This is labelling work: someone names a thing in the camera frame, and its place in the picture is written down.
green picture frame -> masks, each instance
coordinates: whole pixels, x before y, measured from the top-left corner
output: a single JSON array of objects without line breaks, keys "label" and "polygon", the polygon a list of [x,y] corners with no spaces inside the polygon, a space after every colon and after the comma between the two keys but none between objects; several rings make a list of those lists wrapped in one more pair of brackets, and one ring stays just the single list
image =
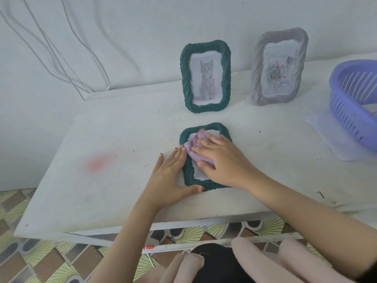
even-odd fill
[{"label": "green picture frame", "polygon": [[[229,130],[226,128],[223,124],[214,122],[208,125],[198,126],[198,127],[192,127],[192,128],[186,128],[182,131],[180,137],[179,137],[179,144],[184,144],[188,141],[190,134],[197,133],[200,129],[204,130],[218,130],[220,131],[220,134],[223,134],[225,137],[227,137],[230,141],[232,141],[232,138],[230,137]],[[204,187],[205,191],[208,190],[214,190],[219,189],[222,187],[227,187],[218,183],[215,183],[211,180],[197,180],[194,178],[194,167],[192,165],[191,157],[187,155],[185,165],[182,168],[185,184],[187,186],[191,185],[202,185]]]},{"label": "green picture frame", "polygon": [[[191,56],[194,53],[205,53],[211,51],[219,52],[221,54],[220,63],[222,66],[222,79],[221,82],[218,82],[219,84],[221,84],[222,98],[219,103],[196,105],[193,103],[194,94],[192,89],[192,71],[190,69]],[[182,86],[183,94],[185,97],[185,105],[191,112],[202,113],[207,111],[220,111],[229,104],[231,81],[230,53],[230,48],[228,47],[226,42],[221,40],[203,42],[198,44],[188,44],[184,47],[181,53]]]}]

tabletop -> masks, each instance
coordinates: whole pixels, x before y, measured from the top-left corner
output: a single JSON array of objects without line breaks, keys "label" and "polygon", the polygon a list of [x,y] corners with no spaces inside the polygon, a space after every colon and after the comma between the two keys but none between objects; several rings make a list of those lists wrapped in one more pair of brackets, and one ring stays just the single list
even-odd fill
[{"label": "tabletop", "polygon": [[[120,227],[159,153],[172,151],[188,127],[224,124],[261,171],[325,204],[377,202],[377,159],[339,160],[306,123],[326,110],[328,78],[338,63],[377,53],[305,63],[298,95],[286,104],[251,102],[250,71],[232,73],[229,105],[194,114],[182,82],[99,92],[83,103],[16,230],[17,236]],[[182,174],[178,181],[183,184]],[[268,211],[235,188],[211,190],[165,208],[156,223]]]}]

purple cloth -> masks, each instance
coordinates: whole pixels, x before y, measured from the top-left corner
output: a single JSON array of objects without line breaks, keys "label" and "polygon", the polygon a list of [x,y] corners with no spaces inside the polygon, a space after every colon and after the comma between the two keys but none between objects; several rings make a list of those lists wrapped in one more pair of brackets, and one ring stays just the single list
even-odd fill
[{"label": "purple cloth", "polygon": [[207,134],[208,134],[208,132],[206,130],[200,129],[196,133],[194,138],[192,138],[190,141],[187,141],[186,143],[184,143],[183,146],[186,147],[188,155],[191,157],[192,160],[195,161],[195,163],[197,163],[198,161],[205,161],[205,162],[209,163],[212,167],[214,167],[214,163],[211,159],[202,157],[202,156],[198,155],[197,153],[195,153],[194,151],[191,150],[191,147],[193,147],[193,146],[203,147],[202,145],[200,145],[198,143],[198,140],[205,138]]}]

picture frame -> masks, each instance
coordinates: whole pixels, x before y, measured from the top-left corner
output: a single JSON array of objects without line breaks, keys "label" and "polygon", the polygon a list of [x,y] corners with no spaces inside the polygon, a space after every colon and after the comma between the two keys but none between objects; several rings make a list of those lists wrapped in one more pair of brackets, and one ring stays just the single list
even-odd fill
[{"label": "picture frame", "polygon": [[260,37],[252,58],[254,104],[286,103],[296,96],[308,42],[302,28],[266,32]]},{"label": "picture frame", "polygon": [[[214,122],[208,125],[186,128],[185,130],[182,131],[179,137],[179,144],[183,145],[184,143],[186,143],[189,140],[190,135],[193,133],[197,133],[200,129],[219,131],[220,134],[223,134],[230,141],[232,141],[228,128],[226,128],[223,124],[219,122]],[[215,183],[214,181],[211,181],[211,180],[195,179],[194,178],[194,172],[195,172],[194,165],[192,163],[191,157],[188,154],[187,154],[186,162],[182,170],[183,170],[185,185],[187,186],[201,185],[204,187],[205,191],[227,187],[227,186]]]},{"label": "picture frame", "polygon": [[188,44],[181,53],[185,105],[193,113],[223,110],[230,100],[230,49],[221,40]]}]

plastic basket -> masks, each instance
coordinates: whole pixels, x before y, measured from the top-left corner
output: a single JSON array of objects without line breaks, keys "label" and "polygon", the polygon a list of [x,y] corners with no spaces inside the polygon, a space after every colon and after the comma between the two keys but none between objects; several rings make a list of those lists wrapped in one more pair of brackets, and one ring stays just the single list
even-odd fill
[{"label": "plastic basket", "polygon": [[330,76],[330,110],[363,146],[377,152],[377,114],[363,105],[377,103],[377,60],[351,60]]}]

